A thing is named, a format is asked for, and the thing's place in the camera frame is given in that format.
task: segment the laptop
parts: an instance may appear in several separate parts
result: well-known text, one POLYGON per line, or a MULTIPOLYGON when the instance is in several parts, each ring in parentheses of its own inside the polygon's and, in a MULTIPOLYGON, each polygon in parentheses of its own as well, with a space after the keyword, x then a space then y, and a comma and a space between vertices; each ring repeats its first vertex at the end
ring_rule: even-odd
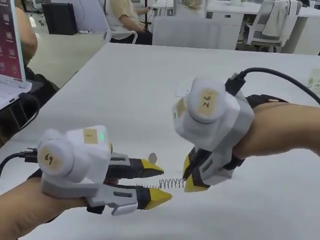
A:
POLYGON ((0 110, 31 88, 25 75, 15 0, 0 0, 0 110))

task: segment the laptop screen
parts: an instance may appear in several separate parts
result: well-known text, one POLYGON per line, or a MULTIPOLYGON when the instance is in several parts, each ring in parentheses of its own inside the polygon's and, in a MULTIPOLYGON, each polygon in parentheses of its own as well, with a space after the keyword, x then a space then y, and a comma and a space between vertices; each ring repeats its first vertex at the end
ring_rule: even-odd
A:
POLYGON ((0 0, 0 75, 22 82, 21 71, 11 0, 0 0))

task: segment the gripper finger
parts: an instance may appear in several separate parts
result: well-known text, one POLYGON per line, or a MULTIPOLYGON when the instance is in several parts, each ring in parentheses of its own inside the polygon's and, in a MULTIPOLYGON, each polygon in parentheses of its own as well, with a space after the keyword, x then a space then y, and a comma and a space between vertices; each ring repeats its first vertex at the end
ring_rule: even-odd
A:
POLYGON ((162 174, 164 170, 147 159, 129 158, 125 154, 113 152, 106 176, 111 179, 136 179, 162 174))
POLYGON ((155 188, 106 184, 97 195, 88 199, 92 207, 105 206, 113 208, 112 215, 129 214, 135 210, 150 210, 172 198, 172 195, 155 188))
POLYGON ((233 161, 221 167, 219 162, 214 161, 219 158, 221 156, 216 155, 214 152, 211 152, 208 156, 202 152, 196 154, 196 150, 192 149, 185 158, 183 165, 184 173, 187 169, 191 169, 190 166, 192 166, 191 174, 185 179, 184 191, 187 193, 206 191, 210 186, 231 179, 235 166, 243 162, 236 157, 232 157, 233 161))
POLYGON ((200 168, 195 163, 198 160, 195 148, 186 156, 183 164, 183 179, 185 180, 184 191, 187 193, 202 192, 210 188, 202 180, 200 168))

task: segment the person's arm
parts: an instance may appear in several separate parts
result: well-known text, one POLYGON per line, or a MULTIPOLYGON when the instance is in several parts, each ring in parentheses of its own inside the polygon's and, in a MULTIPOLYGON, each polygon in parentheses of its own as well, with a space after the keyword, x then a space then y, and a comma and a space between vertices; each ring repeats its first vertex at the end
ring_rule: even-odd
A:
POLYGON ((254 109, 253 123, 234 147, 240 159, 308 149, 320 156, 320 108, 265 103, 254 109))
POLYGON ((128 17, 126 15, 122 15, 120 17, 120 22, 129 31, 135 31, 135 32, 144 32, 145 31, 145 29, 141 25, 137 24, 135 21, 133 21, 130 17, 128 17))
POLYGON ((30 60, 36 54, 38 48, 38 40, 24 11, 16 7, 15 14, 18 24, 23 62, 24 65, 27 66, 30 60))
POLYGON ((129 31, 144 32, 138 22, 135 22, 130 16, 130 6, 126 0, 110 0, 112 12, 120 20, 123 26, 129 31))
POLYGON ((63 211, 86 207, 84 199, 57 199, 41 192, 41 179, 29 179, 0 196, 0 238, 16 240, 63 211))
POLYGON ((146 14, 147 12, 149 12, 151 10, 151 8, 149 6, 143 8, 143 9, 138 9, 136 11, 136 14, 138 15, 143 15, 143 14, 146 14))

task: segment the white table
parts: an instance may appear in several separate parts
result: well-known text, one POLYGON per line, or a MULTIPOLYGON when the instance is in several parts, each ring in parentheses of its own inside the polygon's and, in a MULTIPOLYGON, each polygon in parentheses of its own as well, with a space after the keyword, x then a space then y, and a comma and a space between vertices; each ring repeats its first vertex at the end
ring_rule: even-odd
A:
MULTIPOLYGON (((261 4, 255 2, 244 2, 241 6, 232 6, 230 1, 212 0, 208 3, 207 11, 214 13, 230 13, 230 14, 252 14, 257 15, 261 4)), ((172 9, 174 7, 173 0, 157 0, 152 8, 167 8, 172 9)), ((300 10, 299 17, 302 18, 319 18, 320 11, 311 8, 303 7, 300 10)))
MULTIPOLYGON (((189 87, 201 75, 225 81, 249 67, 272 68, 306 84, 311 69, 319 65, 315 56, 110 43, 0 150, 0 159, 34 147, 45 129, 103 124, 114 151, 133 158, 155 152, 164 177, 179 178, 192 145, 173 129, 177 88, 189 87)), ((271 75, 250 74, 246 80, 246 95, 264 93, 316 104, 294 85, 271 75)), ((21 240, 315 239, 320 228, 319 168, 319 158, 306 150, 252 157, 235 171, 233 180, 206 192, 171 189, 174 196, 166 204, 120 217, 112 217, 108 208, 102 215, 72 209, 21 240)), ((21 159, 10 162, 0 180, 0 193, 35 169, 21 159)), ((128 182, 156 184, 158 178, 128 182)))
MULTIPOLYGON (((212 13, 212 20, 225 25, 220 29, 222 35, 218 47, 234 50, 237 44, 244 15, 257 15, 260 4, 244 2, 241 6, 232 6, 229 1, 212 0, 207 12, 212 13)), ((154 11, 167 13, 173 8, 173 0, 158 0, 152 8, 154 11)), ((290 39, 281 49, 282 53, 318 55, 320 52, 320 10, 302 7, 290 39)))

